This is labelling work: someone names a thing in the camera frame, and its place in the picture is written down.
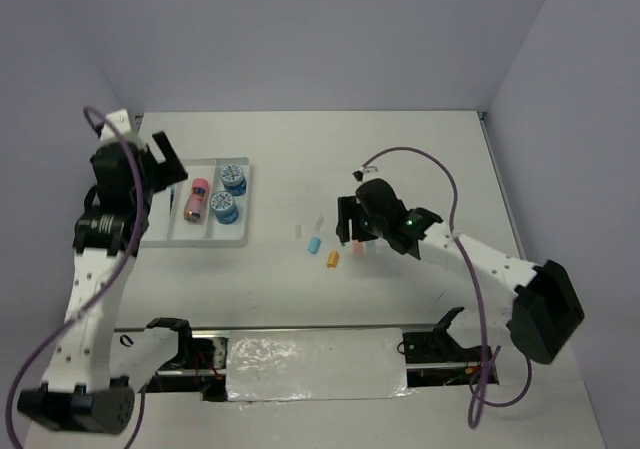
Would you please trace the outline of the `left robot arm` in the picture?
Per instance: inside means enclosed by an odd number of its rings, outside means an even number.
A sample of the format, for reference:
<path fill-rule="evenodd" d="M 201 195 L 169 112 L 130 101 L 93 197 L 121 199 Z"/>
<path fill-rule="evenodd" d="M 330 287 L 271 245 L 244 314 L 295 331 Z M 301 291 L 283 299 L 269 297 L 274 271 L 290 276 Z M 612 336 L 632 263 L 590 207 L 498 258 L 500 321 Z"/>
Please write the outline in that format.
<path fill-rule="evenodd" d="M 153 139 L 157 161 L 135 132 L 101 132 L 90 162 L 96 183 L 74 228 L 74 279 L 62 330 L 40 385 L 15 393 L 11 411 L 58 432 L 119 435 L 135 396 L 165 365 L 182 368 L 196 354 L 188 321 L 155 318 L 127 353 L 112 358 L 126 282 L 148 227 L 153 196 L 183 182 L 187 172 L 167 135 Z"/>

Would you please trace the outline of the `pink capped pencil tube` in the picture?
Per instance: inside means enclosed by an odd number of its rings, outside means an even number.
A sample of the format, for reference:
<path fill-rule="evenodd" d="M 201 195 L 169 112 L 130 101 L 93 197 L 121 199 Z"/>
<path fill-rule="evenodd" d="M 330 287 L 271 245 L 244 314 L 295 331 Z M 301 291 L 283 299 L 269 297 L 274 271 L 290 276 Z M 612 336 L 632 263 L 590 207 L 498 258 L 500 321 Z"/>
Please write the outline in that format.
<path fill-rule="evenodd" d="M 210 184 L 207 179 L 196 178 L 193 180 L 183 211 L 185 221 L 189 223 L 199 223 L 201 221 L 205 212 L 205 199 L 209 189 Z"/>

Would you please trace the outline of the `dark blue pen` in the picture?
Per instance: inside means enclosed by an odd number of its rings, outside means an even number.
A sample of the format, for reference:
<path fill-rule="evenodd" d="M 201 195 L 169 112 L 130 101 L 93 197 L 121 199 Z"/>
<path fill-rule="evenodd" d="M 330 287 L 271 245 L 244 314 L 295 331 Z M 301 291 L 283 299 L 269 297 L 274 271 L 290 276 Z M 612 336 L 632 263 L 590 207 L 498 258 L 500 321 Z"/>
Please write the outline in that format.
<path fill-rule="evenodd" d="M 176 194 L 176 185 L 172 185 L 169 191 L 169 215 L 170 216 L 174 212 L 175 194 Z"/>

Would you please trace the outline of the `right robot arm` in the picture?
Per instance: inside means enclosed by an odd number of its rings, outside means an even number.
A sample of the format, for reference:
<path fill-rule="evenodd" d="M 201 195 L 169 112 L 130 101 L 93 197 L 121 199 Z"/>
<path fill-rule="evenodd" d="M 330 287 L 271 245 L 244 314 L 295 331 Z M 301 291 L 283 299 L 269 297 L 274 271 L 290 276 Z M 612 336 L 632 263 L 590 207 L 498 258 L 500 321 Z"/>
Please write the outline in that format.
<path fill-rule="evenodd" d="M 401 255 L 468 276 L 481 289 L 499 290 L 510 305 L 511 343 L 536 363 L 551 364 L 585 318 L 563 265 L 511 257 L 456 232 L 430 210 L 407 208 L 380 178 L 337 199 L 336 235 L 342 243 L 383 239 Z"/>

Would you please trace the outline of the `blue paint jar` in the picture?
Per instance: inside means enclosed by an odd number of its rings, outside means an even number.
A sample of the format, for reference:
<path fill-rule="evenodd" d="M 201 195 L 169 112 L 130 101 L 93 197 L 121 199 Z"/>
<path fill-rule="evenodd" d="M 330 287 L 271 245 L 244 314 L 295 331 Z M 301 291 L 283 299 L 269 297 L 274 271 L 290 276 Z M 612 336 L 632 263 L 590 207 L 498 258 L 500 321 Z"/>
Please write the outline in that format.
<path fill-rule="evenodd" d="M 234 223 L 239 216 L 235 198 L 228 191 L 217 191 L 211 195 L 210 212 L 223 225 Z"/>
<path fill-rule="evenodd" d="M 246 193 L 247 179 L 243 168 L 237 164 L 228 164 L 221 168 L 220 180 L 226 192 L 237 197 Z"/>

